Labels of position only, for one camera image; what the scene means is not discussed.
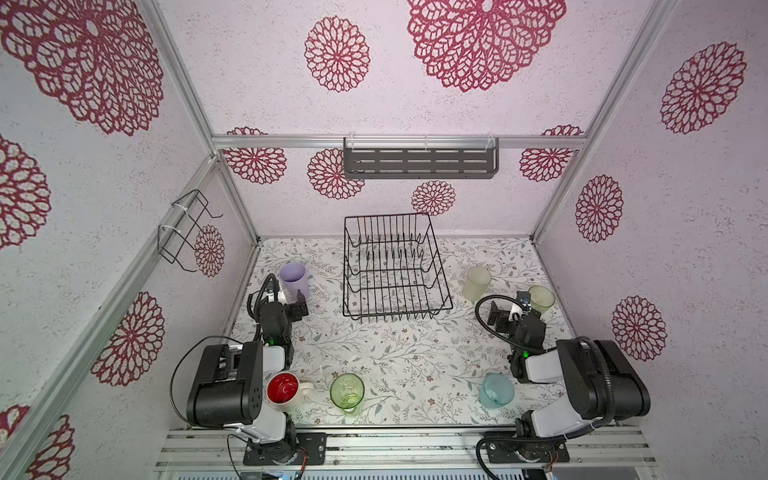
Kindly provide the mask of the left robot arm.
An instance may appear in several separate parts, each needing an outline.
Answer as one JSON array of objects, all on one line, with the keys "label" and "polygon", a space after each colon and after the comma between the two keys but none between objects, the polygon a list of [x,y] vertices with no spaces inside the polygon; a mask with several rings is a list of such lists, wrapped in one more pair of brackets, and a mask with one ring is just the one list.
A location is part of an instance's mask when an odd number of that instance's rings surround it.
[{"label": "left robot arm", "polygon": [[289,371],[292,327],[308,307],[304,299],[260,300],[248,313],[257,325],[254,339],[203,349],[182,417],[195,427],[231,428],[263,456],[291,456],[299,442],[289,412],[313,387]]}]

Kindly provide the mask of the frosted pale green cup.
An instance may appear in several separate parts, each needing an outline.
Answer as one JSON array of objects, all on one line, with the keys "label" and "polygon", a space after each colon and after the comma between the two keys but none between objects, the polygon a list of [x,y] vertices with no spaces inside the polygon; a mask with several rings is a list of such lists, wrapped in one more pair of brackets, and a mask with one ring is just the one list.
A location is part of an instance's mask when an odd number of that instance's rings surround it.
[{"label": "frosted pale green cup", "polygon": [[482,266],[473,266],[467,271],[461,295],[470,302],[477,302],[487,291],[492,281],[490,271]]}]

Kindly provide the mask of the purple plastic cup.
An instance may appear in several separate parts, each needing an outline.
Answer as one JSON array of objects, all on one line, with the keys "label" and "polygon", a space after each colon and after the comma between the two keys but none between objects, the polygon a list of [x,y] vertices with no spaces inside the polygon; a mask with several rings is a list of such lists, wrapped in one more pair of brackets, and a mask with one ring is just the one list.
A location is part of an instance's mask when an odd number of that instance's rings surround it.
[{"label": "purple plastic cup", "polygon": [[305,299],[310,297],[309,272],[304,264],[292,262],[284,265],[279,271],[279,280],[286,298],[291,302],[298,300],[299,293]]}]

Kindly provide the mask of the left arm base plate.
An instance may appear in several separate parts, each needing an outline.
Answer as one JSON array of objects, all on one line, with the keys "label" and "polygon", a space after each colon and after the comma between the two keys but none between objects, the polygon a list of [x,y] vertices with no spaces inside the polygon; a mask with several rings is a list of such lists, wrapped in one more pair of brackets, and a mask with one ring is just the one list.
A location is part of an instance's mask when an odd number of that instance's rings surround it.
[{"label": "left arm base plate", "polygon": [[292,465],[301,467],[325,463],[328,435],[324,432],[287,434],[283,440],[257,444],[249,441],[243,457],[248,467]]}]

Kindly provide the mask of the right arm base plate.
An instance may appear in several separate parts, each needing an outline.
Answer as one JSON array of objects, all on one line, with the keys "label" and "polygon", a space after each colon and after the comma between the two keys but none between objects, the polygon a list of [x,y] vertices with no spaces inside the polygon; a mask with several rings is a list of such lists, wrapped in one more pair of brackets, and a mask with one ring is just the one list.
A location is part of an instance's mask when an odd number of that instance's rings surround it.
[{"label": "right arm base plate", "polygon": [[487,432],[483,440],[493,464],[503,463],[567,463],[571,460],[563,438],[545,440],[518,437],[511,432]]}]

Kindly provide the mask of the light green glass cup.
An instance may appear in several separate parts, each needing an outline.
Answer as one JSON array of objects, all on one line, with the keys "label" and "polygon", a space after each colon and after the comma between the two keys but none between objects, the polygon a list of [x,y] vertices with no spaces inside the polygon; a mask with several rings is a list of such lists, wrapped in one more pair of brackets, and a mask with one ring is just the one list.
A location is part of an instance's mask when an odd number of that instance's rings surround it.
[{"label": "light green glass cup", "polygon": [[545,314],[556,303],[555,294],[547,287],[533,285],[528,290],[531,308],[541,315]]}]

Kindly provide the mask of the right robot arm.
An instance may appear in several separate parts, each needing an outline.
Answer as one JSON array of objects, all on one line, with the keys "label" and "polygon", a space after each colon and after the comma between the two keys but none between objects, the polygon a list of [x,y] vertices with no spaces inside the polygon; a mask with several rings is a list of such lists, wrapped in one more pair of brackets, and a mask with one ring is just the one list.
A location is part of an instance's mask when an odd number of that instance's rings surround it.
[{"label": "right robot arm", "polygon": [[577,438],[614,420],[650,412],[649,390],[615,342],[579,336],[558,340],[546,349],[547,325],[540,315],[503,295],[478,301],[475,317],[488,333],[511,347],[507,360],[519,383],[565,386],[563,397],[516,421],[519,437],[552,442]]}]

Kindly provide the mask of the green glass mug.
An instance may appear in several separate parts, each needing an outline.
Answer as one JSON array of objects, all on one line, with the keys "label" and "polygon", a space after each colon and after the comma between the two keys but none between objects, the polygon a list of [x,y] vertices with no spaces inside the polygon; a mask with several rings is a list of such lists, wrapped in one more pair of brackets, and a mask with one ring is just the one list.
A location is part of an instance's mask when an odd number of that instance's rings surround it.
[{"label": "green glass mug", "polygon": [[341,411],[352,414],[360,407],[364,395],[365,384],[354,373],[344,373],[335,378],[330,386],[331,402]]}]

